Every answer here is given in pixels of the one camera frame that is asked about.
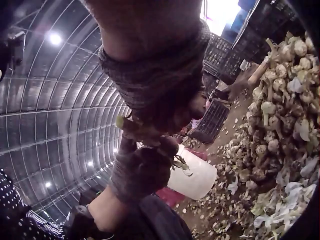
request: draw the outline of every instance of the kohlrabi pile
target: kohlrabi pile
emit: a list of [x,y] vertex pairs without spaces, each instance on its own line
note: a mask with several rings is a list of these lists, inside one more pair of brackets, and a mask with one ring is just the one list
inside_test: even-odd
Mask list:
[[244,238],[277,239],[306,208],[319,179],[319,62],[312,41],[287,33],[264,61],[268,69],[253,90],[247,122],[225,146],[238,186],[256,191],[276,179],[251,206]]

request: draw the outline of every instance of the wrist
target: wrist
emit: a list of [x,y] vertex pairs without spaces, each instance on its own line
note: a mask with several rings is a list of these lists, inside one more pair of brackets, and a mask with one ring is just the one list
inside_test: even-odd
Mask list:
[[103,232],[113,232],[128,212],[127,205],[120,202],[109,186],[87,207],[97,228]]

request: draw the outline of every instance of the white plastic bucket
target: white plastic bucket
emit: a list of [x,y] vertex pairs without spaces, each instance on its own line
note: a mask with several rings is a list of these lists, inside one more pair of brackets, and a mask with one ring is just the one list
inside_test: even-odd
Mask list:
[[217,178],[217,169],[179,145],[178,155],[183,157],[192,176],[188,177],[182,169],[171,170],[168,187],[193,200],[199,200],[210,191]]

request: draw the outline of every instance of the polka dot clothing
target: polka dot clothing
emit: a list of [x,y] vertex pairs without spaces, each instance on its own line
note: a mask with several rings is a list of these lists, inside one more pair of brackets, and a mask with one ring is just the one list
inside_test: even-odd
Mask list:
[[24,204],[11,178],[0,169],[1,239],[63,240],[62,226],[44,220]]

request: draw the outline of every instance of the wooden handle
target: wooden handle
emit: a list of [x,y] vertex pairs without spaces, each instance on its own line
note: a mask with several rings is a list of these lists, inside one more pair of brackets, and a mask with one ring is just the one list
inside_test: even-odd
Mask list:
[[254,86],[257,83],[257,81],[261,78],[261,76],[265,73],[267,68],[268,68],[268,62],[263,61],[260,64],[260,66],[257,68],[257,70],[248,79],[248,84],[250,86]]

